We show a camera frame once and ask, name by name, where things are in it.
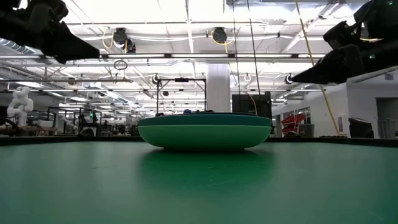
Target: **green table surface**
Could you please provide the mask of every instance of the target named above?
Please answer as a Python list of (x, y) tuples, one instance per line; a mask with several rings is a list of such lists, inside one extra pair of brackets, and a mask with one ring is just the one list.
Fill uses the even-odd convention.
[(398, 223), (398, 149), (144, 142), (0, 147), (0, 223)]

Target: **ceiling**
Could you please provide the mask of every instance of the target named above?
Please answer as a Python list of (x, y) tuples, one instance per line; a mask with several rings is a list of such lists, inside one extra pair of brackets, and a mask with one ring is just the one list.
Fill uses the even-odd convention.
[[(87, 0), (64, 0), (69, 15), (64, 18), (72, 33), (79, 36), (92, 46), (100, 49), (102, 54), (122, 54), (123, 50), (111, 45), (112, 33), (117, 27), (125, 27), (128, 36), (135, 42), (138, 54), (307, 54), (308, 49), (300, 25), (299, 15), (294, 2), (274, 1), (263, 3), (261, 0), (97, 0), (95, 4)], [(299, 1), (300, 13), (308, 35), (309, 46), (313, 54), (325, 54), (331, 50), (322, 35), (337, 23), (347, 20), (353, 23), (353, 13), (365, 1)], [(227, 48), (215, 44), (211, 32), (215, 27), (224, 27), (228, 35)], [(9, 47), (0, 45), (0, 53), (4, 55), (21, 54)], [(231, 87), (242, 89), (257, 88), (256, 66), (259, 75), (260, 88), (271, 89), (301, 89), (303, 86), (287, 86), (284, 77), (290, 73), (296, 74), (312, 66), (308, 59), (303, 60), (223, 60), (214, 61), (208, 58), (201, 60), (174, 60), (172, 58), (137, 58), (125, 59), (129, 66), (118, 73), (119, 82), (101, 82), (99, 88), (106, 89), (155, 89), (152, 78), (157, 74), (160, 78), (206, 78), (209, 63), (228, 63), (231, 74)], [(117, 70), (112, 66), (114, 60), (80, 60), (69, 62), (66, 67), (58, 63), (43, 63), (40, 60), (7, 59), (2, 60), (7, 65), (15, 66), (10, 70), (5, 66), (0, 71), (3, 79), (115, 79)], [(133, 82), (120, 82), (122, 78)], [(42, 83), (41, 89), (80, 89), (86, 87), (81, 83)], [(170, 82), (166, 88), (193, 89), (193, 91), (173, 92), (169, 96), (161, 96), (165, 112), (178, 111), (176, 106), (167, 99), (181, 99), (192, 104), (192, 108), (202, 109), (203, 91), (195, 82)], [(141, 114), (153, 114), (155, 103), (154, 92), (120, 92), (117, 93), (128, 103), (136, 103), (141, 107)], [(281, 92), (275, 92), (277, 99)], [(75, 93), (60, 92), (62, 96), (76, 96)], [(92, 97), (95, 103), (104, 103), (106, 97), (97, 92), (78, 92), (82, 98)]]

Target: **green bowl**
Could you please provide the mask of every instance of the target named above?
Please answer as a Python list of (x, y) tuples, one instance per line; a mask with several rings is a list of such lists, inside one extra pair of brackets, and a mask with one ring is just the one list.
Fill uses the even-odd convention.
[(246, 114), (187, 114), (139, 121), (141, 137), (153, 146), (179, 150), (254, 147), (271, 133), (271, 120)]

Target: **white pillar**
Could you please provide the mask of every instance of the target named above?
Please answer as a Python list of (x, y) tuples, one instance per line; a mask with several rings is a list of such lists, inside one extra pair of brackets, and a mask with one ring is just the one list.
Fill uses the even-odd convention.
[(231, 112), (228, 64), (208, 64), (207, 109), (214, 112)]

